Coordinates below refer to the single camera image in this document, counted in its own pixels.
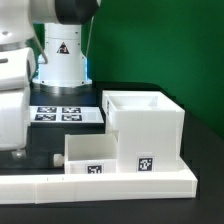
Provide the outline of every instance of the black table surface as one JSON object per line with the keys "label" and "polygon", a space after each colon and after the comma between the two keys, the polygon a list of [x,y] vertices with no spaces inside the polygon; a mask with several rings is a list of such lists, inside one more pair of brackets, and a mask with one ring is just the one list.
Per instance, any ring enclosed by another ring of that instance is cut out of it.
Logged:
{"label": "black table surface", "polygon": [[[142,83],[98,82],[93,86],[91,92],[77,96],[32,91],[31,105],[100,106],[103,89],[163,91]],[[0,205],[0,223],[223,224],[224,140],[186,111],[181,154],[199,180],[194,199]]]}

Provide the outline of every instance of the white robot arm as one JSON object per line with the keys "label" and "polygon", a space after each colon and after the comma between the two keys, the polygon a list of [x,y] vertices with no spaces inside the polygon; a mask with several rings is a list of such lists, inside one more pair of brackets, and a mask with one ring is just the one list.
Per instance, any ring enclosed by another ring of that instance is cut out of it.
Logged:
{"label": "white robot arm", "polygon": [[0,0],[0,151],[26,146],[29,76],[36,70],[26,41],[35,36],[32,22],[83,24],[100,0]]}

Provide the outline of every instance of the white base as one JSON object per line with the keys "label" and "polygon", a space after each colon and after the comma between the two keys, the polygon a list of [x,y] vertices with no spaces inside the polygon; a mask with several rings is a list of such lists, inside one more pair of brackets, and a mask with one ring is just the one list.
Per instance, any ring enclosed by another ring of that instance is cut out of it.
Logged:
{"label": "white base", "polygon": [[178,172],[2,176],[0,204],[193,198],[196,188],[186,166]]}

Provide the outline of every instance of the white container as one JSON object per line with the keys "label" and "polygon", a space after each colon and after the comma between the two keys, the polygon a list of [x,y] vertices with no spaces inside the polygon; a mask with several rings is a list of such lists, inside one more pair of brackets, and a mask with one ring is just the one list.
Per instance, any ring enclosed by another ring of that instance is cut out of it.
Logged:
{"label": "white container", "polygon": [[104,91],[106,131],[118,141],[117,171],[177,171],[184,110],[161,92]]}
{"label": "white container", "polygon": [[113,135],[66,135],[65,174],[116,173]]}

